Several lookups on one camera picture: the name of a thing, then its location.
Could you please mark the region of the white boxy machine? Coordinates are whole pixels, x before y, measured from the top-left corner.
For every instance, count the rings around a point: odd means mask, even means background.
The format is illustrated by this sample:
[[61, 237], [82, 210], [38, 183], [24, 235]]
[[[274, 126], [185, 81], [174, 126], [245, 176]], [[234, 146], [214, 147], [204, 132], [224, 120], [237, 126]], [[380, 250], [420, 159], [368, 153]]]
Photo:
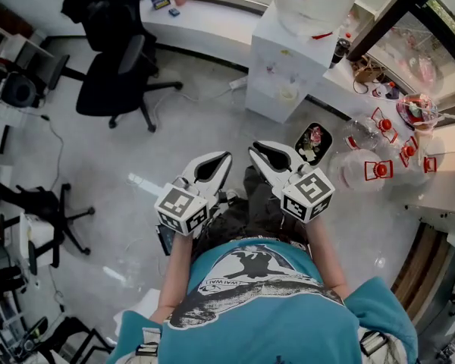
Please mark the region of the white boxy machine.
[[36, 215], [21, 212], [19, 220], [20, 254], [31, 268], [33, 262], [29, 257], [29, 242], [36, 249], [54, 240], [54, 227]]

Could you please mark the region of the black framed window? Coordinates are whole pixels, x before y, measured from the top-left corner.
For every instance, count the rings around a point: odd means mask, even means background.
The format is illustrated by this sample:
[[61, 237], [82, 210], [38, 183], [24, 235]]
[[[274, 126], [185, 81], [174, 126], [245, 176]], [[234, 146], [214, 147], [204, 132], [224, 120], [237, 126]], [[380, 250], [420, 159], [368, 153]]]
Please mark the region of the black framed window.
[[363, 56], [455, 115], [455, 0], [389, 0], [352, 43], [349, 60]]

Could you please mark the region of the black trash bin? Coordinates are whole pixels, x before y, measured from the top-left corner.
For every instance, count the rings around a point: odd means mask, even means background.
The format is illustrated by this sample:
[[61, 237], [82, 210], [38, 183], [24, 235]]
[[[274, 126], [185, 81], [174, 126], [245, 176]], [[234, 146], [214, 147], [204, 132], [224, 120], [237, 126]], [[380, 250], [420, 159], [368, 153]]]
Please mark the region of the black trash bin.
[[317, 166], [333, 143], [330, 132], [321, 124], [313, 122], [295, 143], [295, 150], [311, 166]]

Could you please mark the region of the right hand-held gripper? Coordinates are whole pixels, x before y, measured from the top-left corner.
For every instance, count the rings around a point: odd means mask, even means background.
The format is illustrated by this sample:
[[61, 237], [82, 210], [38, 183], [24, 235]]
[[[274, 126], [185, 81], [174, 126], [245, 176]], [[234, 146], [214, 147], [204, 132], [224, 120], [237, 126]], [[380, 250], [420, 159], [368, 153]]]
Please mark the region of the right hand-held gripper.
[[271, 192], [281, 198], [281, 210], [306, 224], [329, 206], [335, 191], [325, 173], [291, 146], [269, 140], [248, 148], [250, 160]]

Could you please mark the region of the black swivel chair base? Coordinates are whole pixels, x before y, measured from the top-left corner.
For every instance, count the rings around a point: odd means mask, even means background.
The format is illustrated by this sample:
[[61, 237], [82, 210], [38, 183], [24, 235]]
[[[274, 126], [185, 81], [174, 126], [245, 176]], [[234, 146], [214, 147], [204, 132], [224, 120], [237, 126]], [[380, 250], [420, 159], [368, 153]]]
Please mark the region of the black swivel chair base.
[[27, 244], [29, 267], [32, 275], [37, 274], [38, 258], [49, 250], [52, 251], [52, 267], [57, 268], [59, 266], [59, 246], [64, 242], [65, 237], [68, 237], [82, 254], [88, 256], [91, 253], [90, 248], [80, 245], [72, 234], [69, 224], [87, 215], [94, 215], [96, 210], [91, 206], [83, 213], [67, 217], [65, 215], [65, 197], [66, 192], [71, 189], [70, 184], [61, 185], [60, 196], [56, 196], [52, 191], [45, 190], [43, 187], [37, 187], [34, 190], [25, 190], [22, 187], [18, 187], [18, 189], [19, 191], [16, 193], [0, 183], [0, 200], [22, 208], [25, 213], [35, 215], [54, 228], [53, 238], [49, 242], [36, 246], [30, 240]]

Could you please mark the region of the teal printed t-shirt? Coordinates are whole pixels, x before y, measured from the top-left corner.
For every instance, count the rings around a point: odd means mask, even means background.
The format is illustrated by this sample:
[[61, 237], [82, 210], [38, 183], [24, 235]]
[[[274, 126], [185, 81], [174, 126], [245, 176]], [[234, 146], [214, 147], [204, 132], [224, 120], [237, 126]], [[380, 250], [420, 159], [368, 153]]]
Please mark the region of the teal printed t-shirt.
[[416, 364], [418, 340], [380, 278], [342, 300], [301, 249], [236, 240], [191, 266], [187, 295], [161, 324], [123, 314], [107, 364], [134, 364], [143, 332], [160, 332], [158, 364]]

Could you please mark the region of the person's dark trousers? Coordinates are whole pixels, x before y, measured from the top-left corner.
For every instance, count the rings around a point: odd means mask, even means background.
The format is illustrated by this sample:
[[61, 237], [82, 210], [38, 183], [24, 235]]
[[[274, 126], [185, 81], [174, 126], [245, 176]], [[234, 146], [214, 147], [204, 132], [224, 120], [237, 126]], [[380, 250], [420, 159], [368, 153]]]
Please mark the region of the person's dark trousers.
[[308, 243], [298, 220], [281, 210], [271, 186], [252, 165], [245, 170], [243, 187], [246, 198], [236, 197], [193, 242], [192, 260], [232, 240], [252, 237], [280, 240], [307, 251]]

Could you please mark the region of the black padded bag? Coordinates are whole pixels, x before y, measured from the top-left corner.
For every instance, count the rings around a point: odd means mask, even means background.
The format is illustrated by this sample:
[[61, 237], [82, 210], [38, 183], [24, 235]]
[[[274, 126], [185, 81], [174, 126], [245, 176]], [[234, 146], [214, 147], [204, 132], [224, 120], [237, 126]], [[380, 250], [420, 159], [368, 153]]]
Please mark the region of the black padded bag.
[[33, 108], [39, 95], [32, 80], [0, 64], [0, 101], [15, 108]]

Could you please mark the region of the large clear water bottle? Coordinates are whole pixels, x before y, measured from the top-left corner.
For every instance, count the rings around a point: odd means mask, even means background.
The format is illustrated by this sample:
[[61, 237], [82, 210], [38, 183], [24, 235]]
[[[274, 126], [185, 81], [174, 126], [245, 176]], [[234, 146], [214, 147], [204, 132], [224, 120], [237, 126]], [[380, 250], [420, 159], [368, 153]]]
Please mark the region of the large clear water bottle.
[[274, 0], [280, 24], [298, 37], [334, 33], [345, 21], [356, 0]]

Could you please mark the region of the white water dispenser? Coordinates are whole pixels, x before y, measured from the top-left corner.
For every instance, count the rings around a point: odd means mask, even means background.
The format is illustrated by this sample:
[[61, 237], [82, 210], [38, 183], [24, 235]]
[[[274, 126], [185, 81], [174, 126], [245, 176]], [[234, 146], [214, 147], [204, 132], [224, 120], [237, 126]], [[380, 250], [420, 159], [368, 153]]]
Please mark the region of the white water dispenser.
[[[299, 38], [279, 22], [270, 4], [252, 34], [245, 107], [283, 124], [329, 68], [337, 37]], [[280, 102], [281, 86], [295, 86], [297, 100]]]

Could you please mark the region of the brown woven handbag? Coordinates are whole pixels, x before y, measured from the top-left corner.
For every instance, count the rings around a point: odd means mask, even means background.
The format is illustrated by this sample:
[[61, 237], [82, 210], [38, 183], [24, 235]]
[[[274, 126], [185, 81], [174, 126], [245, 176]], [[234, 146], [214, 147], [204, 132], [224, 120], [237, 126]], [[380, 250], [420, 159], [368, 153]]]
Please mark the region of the brown woven handbag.
[[366, 94], [369, 91], [369, 83], [380, 82], [385, 75], [386, 67], [374, 61], [367, 55], [363, 55], [357, 61], [351, 61], [353, 72], [353, 90], [357, 94]]

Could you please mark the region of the white cubby shelf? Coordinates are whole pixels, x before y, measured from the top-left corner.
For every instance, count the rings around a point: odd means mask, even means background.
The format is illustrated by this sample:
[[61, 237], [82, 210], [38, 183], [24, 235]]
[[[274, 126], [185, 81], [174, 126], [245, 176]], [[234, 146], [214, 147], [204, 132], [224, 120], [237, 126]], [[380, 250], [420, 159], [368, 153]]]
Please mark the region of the white cubby shelf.
[[0, 27], [0, 58], [27, 69], [53, 61], [55, 56], [20, 34], [10, 34]]

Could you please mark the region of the black office chair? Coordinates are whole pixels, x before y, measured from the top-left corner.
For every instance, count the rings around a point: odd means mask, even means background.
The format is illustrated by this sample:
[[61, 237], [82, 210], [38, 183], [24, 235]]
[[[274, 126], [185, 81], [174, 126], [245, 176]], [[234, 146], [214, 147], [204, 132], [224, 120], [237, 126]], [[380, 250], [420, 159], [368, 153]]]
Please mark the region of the black office chair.
[[107, 117], [114, 128], [121, 115], [139, 110], [150, 132], [155, 132], [144, 96], [147, 92], [174, 88], [180, 81], [149, 83], [159, 73], [157, 39], [143, 26], [140, 0], [64, 0], [62, 14], [84, 28], [96, 52], [89, 70], [82, 74], [70, 68], [63, 75], [82, 83], [76, 111], [90, 117]]

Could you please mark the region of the person's right forearm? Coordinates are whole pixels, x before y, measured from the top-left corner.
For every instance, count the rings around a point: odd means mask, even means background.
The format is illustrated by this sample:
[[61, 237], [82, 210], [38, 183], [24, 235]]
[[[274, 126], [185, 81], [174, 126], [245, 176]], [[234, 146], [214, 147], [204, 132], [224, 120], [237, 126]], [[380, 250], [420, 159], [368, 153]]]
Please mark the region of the person's right forearm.
[[351, 290], [347, 285], [337, 253], [321, 217], [316, 217], [306, 224], [306, 238], [312, 260], [318, 269], [323, 284], [333, 290], [342, 300], [345, 300], [351, 294]]

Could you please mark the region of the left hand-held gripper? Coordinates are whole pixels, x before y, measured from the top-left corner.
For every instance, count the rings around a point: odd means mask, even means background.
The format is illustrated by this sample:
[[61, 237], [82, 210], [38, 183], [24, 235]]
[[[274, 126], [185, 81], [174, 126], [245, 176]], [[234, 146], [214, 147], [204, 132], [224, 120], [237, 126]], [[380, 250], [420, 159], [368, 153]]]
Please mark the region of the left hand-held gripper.
[[167, 183], [154, 208], [161, 224], [184, 236], [198, 236], [212, 218], [218, 191], [224, 186], [233, 157], [227, 151], [193, 159], [172, 183]]

